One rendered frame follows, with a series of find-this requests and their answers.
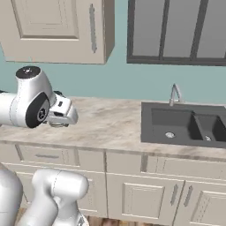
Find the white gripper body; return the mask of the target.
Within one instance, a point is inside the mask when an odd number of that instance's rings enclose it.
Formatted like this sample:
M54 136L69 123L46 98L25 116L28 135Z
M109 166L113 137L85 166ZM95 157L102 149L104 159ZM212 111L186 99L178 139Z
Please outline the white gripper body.
M53 127L76 124L79 116L71 101L59 101L49 109L46 121Z

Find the beige drawer front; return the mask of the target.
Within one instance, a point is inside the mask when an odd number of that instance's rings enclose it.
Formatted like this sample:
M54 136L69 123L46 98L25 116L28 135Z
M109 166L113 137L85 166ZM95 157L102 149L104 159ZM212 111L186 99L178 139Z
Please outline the beige drawer front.
M58 155L58 159L39 158L35 154ZM21 144L0 144L0 162L103 172L103 152L66 147L38 147Z

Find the dark grey double sink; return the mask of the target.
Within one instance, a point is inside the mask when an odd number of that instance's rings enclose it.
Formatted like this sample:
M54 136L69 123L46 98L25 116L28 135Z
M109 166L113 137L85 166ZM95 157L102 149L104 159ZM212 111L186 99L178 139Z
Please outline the dark grey double sink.
M142 102L140 141L226 148L223 106Z

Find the silver tap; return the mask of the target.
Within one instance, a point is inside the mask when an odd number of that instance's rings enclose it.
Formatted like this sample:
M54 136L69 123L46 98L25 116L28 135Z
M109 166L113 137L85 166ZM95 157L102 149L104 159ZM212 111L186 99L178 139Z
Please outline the silver tap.
M170 94L170 98L169 98L169 105L173 106L175 103L175 95L177 95L178 103L182 103L183 102L183 98L182 98L182 94L180 92L179 86L177 84L173 84L172 88L171 88L171 94Z

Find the beige panel under sink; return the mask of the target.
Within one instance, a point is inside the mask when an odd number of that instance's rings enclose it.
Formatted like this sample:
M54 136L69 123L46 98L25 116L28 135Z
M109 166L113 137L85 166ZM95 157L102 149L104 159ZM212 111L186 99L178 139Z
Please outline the beige panel under sink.
M226 162L208 162L152 156L106 153L108 173L123 175L167 175L226 180Z

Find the dark framed window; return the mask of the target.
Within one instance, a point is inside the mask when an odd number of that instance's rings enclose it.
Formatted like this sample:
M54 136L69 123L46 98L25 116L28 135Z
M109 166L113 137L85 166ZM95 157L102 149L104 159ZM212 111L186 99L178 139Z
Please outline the dark framed window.
M226 66L226 0L129 0L127 62Z

